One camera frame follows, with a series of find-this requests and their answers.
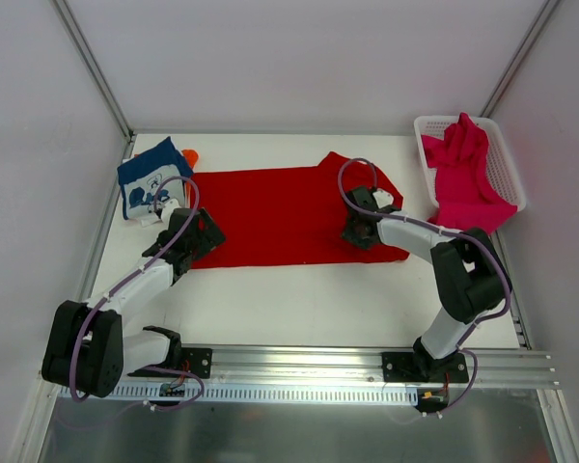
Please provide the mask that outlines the red t shirt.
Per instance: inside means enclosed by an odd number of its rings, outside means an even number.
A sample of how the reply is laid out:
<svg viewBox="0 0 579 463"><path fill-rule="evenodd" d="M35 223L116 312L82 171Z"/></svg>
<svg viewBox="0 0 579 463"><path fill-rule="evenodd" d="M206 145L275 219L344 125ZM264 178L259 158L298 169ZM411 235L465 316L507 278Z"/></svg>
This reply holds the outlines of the red t shirt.
<svg viewBox="0 0 579 463"><path fill-rule="evenodd" d="M200 172L200 206L226 240L197 269L404 261L404 250L362 250L342 238L347 210L339 189L377 185L401 206L403 196L378 168L331 151L316 166Z"/></svg>

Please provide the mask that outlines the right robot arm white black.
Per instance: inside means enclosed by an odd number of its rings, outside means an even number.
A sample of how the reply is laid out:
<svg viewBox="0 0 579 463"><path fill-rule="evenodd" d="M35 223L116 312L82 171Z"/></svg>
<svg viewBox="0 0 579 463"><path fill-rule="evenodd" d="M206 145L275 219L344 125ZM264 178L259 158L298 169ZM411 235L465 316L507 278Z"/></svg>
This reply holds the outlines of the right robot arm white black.
<svg viewBox="0 0 579 463"><path fill-rule="evenodd" d="M468 381L461 346L500 303L512 285L492 243L480 228L456 231L411 217L393 205L381 207L375 188L343 192L347 209L342 238L369 250L376 245L404 250L432 266L440 310L410 352L382 355L387 382Z"/></svg>

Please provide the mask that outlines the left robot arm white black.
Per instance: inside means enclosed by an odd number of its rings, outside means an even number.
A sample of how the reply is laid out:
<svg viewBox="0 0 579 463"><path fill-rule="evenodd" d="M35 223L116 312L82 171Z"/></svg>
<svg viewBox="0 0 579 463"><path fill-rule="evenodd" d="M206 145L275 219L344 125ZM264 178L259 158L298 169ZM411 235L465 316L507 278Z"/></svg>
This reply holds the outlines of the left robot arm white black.
<svg viewBox="0 0 579 463"><path fill-rule="evenodd" d="M43 380L69 388L81 401L110 395L127 374L182 374L179 333L146 326L127 336L124 327L223 244L225 236L203 208L176 208L166 223L117 283L83 302L67 300L57 308L41 364Z"/></svg>

